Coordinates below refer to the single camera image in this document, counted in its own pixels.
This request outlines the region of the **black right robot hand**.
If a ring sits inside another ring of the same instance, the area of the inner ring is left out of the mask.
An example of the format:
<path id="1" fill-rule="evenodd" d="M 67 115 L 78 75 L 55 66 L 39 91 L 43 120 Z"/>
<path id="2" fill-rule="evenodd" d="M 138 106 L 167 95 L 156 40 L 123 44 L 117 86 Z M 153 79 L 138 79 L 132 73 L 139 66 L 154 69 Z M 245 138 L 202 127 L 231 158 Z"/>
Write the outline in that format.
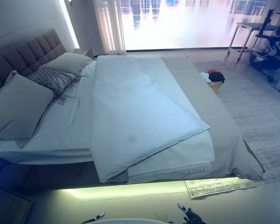
<path id="1" fill-rule="evenodd" d="M 186 224 L 204 224 L 203 220 L 191 208 L 186 209 L 181 203 L 177 203 L 178 208 L 185 214 Z"/>

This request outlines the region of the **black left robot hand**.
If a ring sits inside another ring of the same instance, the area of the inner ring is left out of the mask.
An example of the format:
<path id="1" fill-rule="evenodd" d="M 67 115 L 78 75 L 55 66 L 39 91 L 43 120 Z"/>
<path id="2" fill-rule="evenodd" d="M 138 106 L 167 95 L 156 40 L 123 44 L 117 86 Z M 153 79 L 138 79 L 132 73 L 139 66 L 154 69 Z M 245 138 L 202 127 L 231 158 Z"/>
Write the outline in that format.
<path id="1" fill-rule="evenodd" d="M 104 216 L 105 216 L 105 212 L 103 211 L 103 212 L 101 212 L 100 214 L 98 214 L 97 216 L 92 217 L 91 219 L 88 219 L 88 220 L 83 221 L 82 224 L 88 224 L 88 223 L 91 223 L 91 222 L 99 221 L 99 220 L 101 220 Z"/>

